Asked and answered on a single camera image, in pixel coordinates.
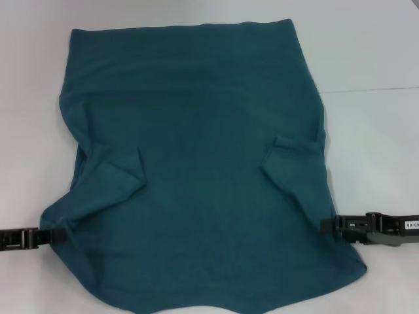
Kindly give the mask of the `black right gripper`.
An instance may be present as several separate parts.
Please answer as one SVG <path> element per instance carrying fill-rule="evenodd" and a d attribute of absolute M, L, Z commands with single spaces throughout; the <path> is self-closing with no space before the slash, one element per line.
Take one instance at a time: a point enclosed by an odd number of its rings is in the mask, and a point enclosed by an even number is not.
<path fill-rule="evenodd" d="M 418 215 L 390 216 L 380 213 L 335 215 L 323 219 L 320 231 L 348 243 L 402 245 L 418 243 Z"/>

